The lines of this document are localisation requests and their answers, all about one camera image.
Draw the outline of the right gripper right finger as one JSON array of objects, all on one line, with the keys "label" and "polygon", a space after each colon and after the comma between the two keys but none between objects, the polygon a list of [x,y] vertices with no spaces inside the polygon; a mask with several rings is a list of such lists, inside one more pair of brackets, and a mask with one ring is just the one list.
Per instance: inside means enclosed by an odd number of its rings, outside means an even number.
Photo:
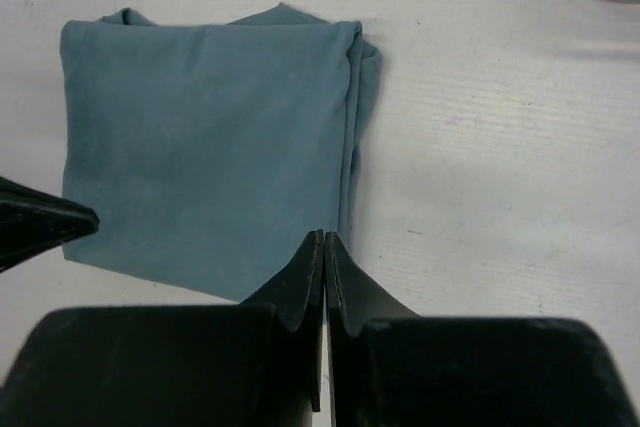
[{"label": "right gripper right finger", "polygon": [[324,247],[327,323],[332,336],[356,338],[374,319],[418,317],[356,264],[336,232],[325,235]]}]

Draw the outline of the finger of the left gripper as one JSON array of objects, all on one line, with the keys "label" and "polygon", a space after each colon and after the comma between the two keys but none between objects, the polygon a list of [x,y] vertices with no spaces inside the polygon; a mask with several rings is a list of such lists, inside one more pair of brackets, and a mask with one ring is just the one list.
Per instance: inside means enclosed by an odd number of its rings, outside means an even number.
[{"label": "finger of the left gripper", "polygon": [[94,234],[98,226],[97,222],[67,220],[2,227],[1,271],[8,271],[44,252]]},{"label": "finger of the left gripper", "polygon": [[98,223],[93,209],[1,178],[1,228],[14,224],[86,220]]}]

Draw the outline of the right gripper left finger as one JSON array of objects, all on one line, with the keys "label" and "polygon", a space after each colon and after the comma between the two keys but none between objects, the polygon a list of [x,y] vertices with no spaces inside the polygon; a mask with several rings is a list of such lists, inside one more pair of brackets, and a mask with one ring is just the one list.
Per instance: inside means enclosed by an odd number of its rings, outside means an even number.
[{"label": "right gripper left finger", "polygon": [[274,314],[260,410],[319,411],[324,233],[307,233],[289,262],[240,305],[269,307]]}]

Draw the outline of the blue t-shirt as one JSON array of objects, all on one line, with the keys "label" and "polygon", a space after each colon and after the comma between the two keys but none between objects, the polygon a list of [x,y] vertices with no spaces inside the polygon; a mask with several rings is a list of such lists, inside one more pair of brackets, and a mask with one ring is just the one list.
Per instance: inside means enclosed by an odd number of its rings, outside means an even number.
[{"label": "blue t-shirt", "polygon": [[241,300],[316,230],[350,236],[382,56],[358,21],[291,6],[223,25],[124,9],[59,46],[62,192],[99,229],[76,263]]}]

